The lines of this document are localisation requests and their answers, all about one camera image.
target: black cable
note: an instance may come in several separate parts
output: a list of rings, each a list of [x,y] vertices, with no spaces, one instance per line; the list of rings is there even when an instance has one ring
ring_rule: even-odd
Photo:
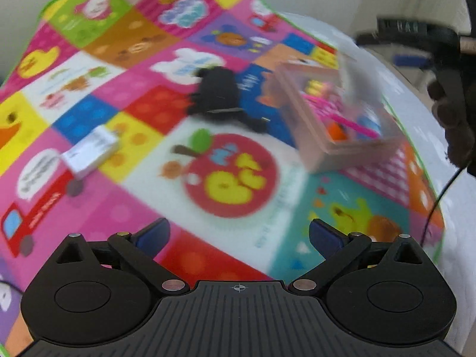
[[[460,169],[456,170],[455,174],[449,179],[447,184],[444,186],[438,197],[436,198],[436,201],[433,203],[433,207],[431,208],[431,211],[428,215],[427,222],[425,223],[425,227],[423,229],[423,235],[420,240],[420,247],[423,247],[423,244],[425,244],[425,238],[427,237],[427,231],[428,231],[428,226],[430,224],[430,220],[433,216],[433,213],[435,212],[436,208],[438,207],[438,204],[440,203],[441,199],[443,198],[444,194],[446,191],[449,189],[452,183],[458,178],[458,176],[468,167],[469,162],[467,165],[464,165]]]
[[[13,283],[9,282],[9,281],[0,280],[0,285],[7,285],[12,290],[15,290],[18,294],[23,295],[23,290],[21,288],[19,288],[18,286],[14,285]]]

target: red apple illustration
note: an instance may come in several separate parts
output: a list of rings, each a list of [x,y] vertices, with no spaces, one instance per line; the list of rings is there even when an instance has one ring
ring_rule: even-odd
[[[211,134],[200,129],[191,148],[175,153],[195,157],[183,168],[182,181],[190,198],[219,217],[243,217],[271,199],[278,183],[273,156],[260,144],[238,134]]]

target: black plush toy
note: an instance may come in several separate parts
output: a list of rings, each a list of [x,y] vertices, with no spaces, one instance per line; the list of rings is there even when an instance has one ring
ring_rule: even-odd
[[[223,67],[202,68],[197,92],[190,95],[189,115],[199,114],[213,122],[238,121],[257,133],[267,131],[265,119],[250,118],[239,105],[239,88],[233,71]]]

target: speech bubble illustration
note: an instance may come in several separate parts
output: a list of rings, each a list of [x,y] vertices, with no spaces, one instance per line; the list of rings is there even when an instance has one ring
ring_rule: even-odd
[[[60,152],[56,149],[45,149],[35,155],[18,177],[18,197],[30,201],[53,176],[59,164]]]

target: red truck illustration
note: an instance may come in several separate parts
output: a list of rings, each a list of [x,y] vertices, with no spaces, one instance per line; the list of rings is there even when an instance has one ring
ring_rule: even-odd
[[[1,233],[14,257],[28,256],[33,250],[32,233],[51,208],[66,194],[66,185],[73,179],[70,171],[58,177],[27,214],[13,202],[1,219]]]

